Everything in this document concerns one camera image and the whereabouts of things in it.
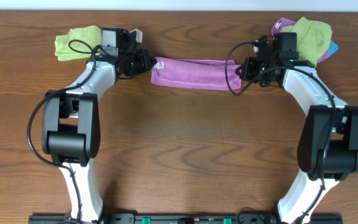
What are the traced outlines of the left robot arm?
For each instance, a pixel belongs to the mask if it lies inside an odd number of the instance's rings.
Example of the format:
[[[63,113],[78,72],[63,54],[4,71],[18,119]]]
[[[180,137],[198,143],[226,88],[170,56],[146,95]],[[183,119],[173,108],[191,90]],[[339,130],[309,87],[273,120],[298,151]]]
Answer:
[[[94,47],[69,40],[75,50],[83,44],[89,54],[84,72],[62,90],[50,90],[42,102],[42,149],[62,172],[71,201],[66,223],[97,223],[103,210],[94,171],[101,142],[99,101],[120,79],[148,72],[155,59],[140,48],[143,33],[115,27],[101,29]]]

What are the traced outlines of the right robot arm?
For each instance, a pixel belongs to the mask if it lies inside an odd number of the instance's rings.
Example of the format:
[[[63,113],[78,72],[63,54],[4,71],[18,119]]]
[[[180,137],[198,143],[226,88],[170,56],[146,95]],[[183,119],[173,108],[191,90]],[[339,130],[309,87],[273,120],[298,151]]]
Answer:
[[[300,59],[297,34],[276,33],[251,42],[256,54],[236,68],[248,84],[277,82],[306,115],[297,147],[299,171],[271,212],[238,213],[238,223],[342,223],[340,215],[313,212],[329,190],[358,172],[358,106],[338,98],[309,60]]]

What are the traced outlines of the purple microfibre cloth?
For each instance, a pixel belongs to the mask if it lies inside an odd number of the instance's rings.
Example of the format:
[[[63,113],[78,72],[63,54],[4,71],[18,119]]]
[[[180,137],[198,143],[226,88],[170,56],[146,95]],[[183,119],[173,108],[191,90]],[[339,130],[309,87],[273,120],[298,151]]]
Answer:
[[[238,90],[241,79],[234,60],[191,60],[157,57],[151,83],[158,86],[197,90]]]

